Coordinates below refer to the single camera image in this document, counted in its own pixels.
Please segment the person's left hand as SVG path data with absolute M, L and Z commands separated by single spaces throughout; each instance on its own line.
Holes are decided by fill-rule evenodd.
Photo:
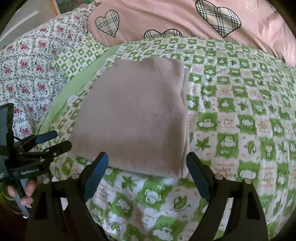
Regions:
M 25 196 L 21 198 L 20 203 L 22 206 L 25 206 L 27 208 L 31 208 L 31 205 L 33 204 L 33 198 L 32 195 L 34 193 L 34 190 L 36 189 L 37 183 L 33 179 L 29 179 L 27 181 L 26 187 L 25 187 Z M 8 194 L 10 197 L 15 198 L 17 195 L 17 192 L 15 188 L 12 185 L 8 185 Z

